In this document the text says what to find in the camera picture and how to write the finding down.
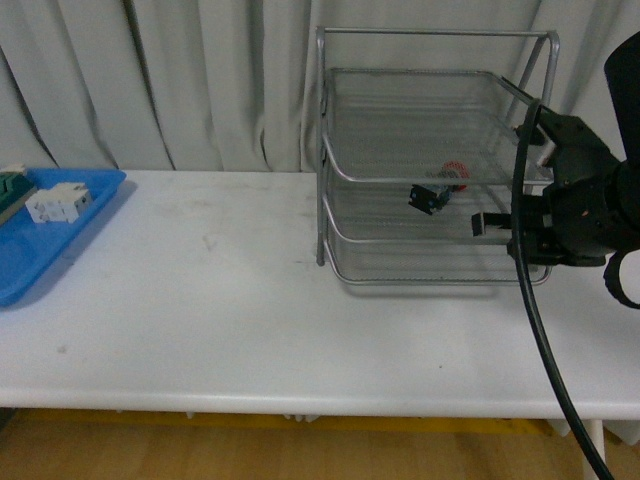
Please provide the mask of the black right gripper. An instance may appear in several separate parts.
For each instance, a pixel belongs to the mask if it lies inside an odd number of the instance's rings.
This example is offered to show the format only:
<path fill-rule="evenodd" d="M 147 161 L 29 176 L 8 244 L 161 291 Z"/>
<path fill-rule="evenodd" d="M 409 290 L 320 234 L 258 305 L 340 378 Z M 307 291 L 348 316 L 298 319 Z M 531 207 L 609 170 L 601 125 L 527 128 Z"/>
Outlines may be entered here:
<path fill-rule="evenodd" d="M 538 132 L 553 149 L 553 181 L 540 195 L 524 192 L 529 147 Z M 478 212 L 474 237 L 511 230 L 508 254 L 535 265 L 601 266 L 621 248 L 621 214 L 615 180 L 621 162 L 580 118 L 531 106 L 521 125 L 511 187 L 511 215 Z"/>

